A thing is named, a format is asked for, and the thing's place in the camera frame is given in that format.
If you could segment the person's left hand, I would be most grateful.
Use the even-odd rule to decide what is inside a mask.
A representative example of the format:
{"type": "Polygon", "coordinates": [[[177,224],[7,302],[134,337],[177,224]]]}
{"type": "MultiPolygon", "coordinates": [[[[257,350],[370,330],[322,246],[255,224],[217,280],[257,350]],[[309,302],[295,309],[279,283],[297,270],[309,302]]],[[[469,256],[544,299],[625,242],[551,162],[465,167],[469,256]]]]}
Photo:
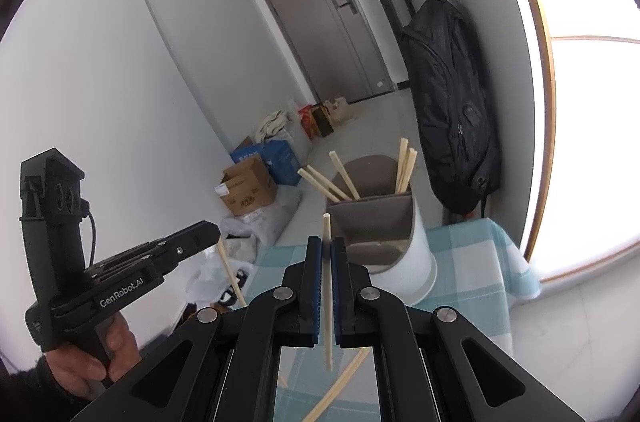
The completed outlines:
{"type": "Polygon", "coordinates": [[[136,337],[122,314],[116,314],[96,347],[65,343],[44,354],[55,382],[67,393],[91,399],[93,385],[117,382],[141,361],[136,337]]]}

